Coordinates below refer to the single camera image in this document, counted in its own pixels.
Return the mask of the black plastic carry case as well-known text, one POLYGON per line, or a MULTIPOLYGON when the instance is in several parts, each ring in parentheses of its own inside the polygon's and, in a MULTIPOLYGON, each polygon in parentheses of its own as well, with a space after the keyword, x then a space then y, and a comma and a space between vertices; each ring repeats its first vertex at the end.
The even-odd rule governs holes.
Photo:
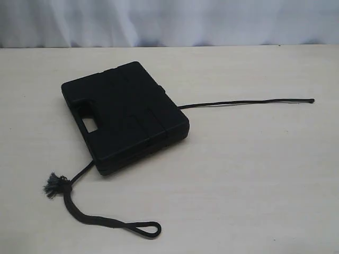
POLYGON ((103 176, 188 136, 189 119, 137 61, 63 83, 61 92, 103 176))

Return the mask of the white backdrop curtain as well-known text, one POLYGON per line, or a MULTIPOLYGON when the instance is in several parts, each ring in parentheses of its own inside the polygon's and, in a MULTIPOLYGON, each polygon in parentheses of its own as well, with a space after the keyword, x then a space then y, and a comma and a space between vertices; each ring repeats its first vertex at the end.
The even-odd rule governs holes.
POLYGON ((1 47, 337 44, 338 1, 1 1, 1 47))

